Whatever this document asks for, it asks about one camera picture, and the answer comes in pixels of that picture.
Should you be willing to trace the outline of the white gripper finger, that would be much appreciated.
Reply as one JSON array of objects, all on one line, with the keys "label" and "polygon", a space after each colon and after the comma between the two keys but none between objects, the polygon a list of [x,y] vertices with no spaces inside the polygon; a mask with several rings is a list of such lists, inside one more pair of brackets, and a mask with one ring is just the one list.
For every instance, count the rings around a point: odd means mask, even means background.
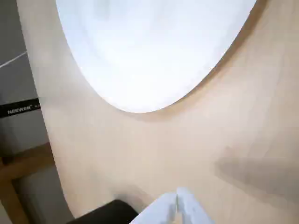
[{"label": "white gripper finger", "polygon": [[177,212],[177,194],[165,193],[146,207],[133,224],[171,224]]},{"label": "white gripper finger", "polygon": [[195,196],[186,188],[177,188],[177,211],[183,224],[214,224]]}]

